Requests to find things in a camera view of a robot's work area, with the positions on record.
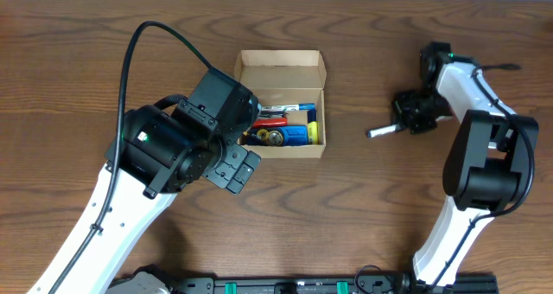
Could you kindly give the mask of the blue capped white marker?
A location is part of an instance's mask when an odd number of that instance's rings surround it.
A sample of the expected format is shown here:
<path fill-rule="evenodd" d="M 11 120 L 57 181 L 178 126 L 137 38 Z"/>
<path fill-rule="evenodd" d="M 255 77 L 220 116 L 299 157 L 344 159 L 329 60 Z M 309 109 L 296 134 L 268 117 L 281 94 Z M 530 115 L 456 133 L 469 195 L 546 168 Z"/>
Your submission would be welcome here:
<path fill-rule="evenodd" d="M 288 111 L 310 111 L 316 108 L 314 103 L 301 103 L 290 105 L 263 105 L 263 112 L 288 112 Z"/>

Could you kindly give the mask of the yellow highlighter pen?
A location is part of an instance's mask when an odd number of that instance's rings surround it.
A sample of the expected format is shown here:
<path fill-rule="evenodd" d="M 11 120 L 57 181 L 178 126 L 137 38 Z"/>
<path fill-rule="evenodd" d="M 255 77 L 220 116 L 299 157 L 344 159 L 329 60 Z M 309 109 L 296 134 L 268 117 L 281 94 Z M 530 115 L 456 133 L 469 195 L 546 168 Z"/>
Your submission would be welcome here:
<path fill-rule="evenodd" d="M 308 111 L 308 143 L 309 144 L 318 144 L 319 143 L 319 129 L 317 122 L 317 112 L 315 109 Z"/>

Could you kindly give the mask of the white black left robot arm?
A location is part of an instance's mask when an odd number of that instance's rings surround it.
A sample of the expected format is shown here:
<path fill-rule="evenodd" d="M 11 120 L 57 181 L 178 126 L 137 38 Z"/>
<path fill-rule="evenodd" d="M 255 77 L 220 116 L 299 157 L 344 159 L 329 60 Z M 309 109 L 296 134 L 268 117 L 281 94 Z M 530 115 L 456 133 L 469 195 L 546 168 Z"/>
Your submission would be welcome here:
<path fill-rule="evenodd" d="M 124 115 L 90 201 L 33 293 L 103 293 L 151 223 L 205 177 L 236 195 L 260 163 L 238 144 L 260 113 L 257 97 L 211 68 L 187 98 Z"/>

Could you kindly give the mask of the black capped white marker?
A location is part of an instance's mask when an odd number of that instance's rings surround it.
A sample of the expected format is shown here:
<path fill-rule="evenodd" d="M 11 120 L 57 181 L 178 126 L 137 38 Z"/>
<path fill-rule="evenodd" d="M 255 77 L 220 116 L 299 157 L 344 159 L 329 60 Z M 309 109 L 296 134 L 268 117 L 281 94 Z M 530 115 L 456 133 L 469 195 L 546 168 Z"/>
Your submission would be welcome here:
<path fill-rule="evenodd" d="M 379 128 L 370 129 L 367 132 L 369 138 L 379 137 L 383 135 L 392 134 L 398 131 L 400 126 L 398 124 L 382 126 Z"/>

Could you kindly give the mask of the brown cardboard box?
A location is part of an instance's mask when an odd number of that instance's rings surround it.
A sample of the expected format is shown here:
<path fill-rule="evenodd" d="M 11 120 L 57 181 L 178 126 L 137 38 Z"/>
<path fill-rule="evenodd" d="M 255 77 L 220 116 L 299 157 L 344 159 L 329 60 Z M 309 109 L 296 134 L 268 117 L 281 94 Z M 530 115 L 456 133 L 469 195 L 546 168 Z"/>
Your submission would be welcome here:
<path fill-rule="evenodd" d="M 319 143 L 270 147 L 242 144 L 262 158 L 320 158 L 326 147 L 324 86 L 327 78 L 317 50 L 243 50 L 234 78 L 250 88 L 261 105 L 314 103 Z M 308 111 L 287 112 L 288 125 L 308 124 Z"/>

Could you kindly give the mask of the blue plastic staple remover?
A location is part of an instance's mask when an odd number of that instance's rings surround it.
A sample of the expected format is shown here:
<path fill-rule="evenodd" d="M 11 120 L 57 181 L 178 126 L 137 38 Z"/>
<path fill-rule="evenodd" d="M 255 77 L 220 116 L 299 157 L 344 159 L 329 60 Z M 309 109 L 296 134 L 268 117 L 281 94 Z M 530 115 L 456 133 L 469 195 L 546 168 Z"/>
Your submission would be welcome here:
<path fill-rule="evenodd" d="M 284 146 L 302 146 L 308 144 L 308 133 L 305 125 L 287 125 L 282 127 L 264 127 L 269 130 L 278 129 L 284 134 L 285 143 Z M 240 143 L 245 144 L 245 132 L 240 138 Z"/>

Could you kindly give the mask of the red stapler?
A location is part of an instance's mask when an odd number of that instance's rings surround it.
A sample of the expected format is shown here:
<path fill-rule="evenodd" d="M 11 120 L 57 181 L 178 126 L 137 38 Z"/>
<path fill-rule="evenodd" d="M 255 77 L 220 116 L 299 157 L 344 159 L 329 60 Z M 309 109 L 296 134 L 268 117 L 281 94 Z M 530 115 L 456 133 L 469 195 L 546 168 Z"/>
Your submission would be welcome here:
<path fill-rule="evenodd" d="M 252 128 L 282 127 L 288 124 L 286 112 L 262 112 Z"/>

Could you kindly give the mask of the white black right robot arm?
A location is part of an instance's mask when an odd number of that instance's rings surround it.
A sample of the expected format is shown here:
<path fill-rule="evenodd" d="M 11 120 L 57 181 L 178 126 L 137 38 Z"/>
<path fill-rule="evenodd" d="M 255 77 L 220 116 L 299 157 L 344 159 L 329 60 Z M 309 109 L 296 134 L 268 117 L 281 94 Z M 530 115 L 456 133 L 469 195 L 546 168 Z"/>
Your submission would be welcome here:
<path fill-rule="evenodd" d="M 539 126 L 499 98 L 485 80 L 486 66 L 474 58 L 445 42 L 429 43 L 419 56 L 422 88 L 397 93 L 391 104 L 396 131 L 422 134 L 446 118 L 460 126 L 442 172 L 446 200 L 413 255 L 411 287 L 446 293 L 483 229 L 530 193 Z"/>

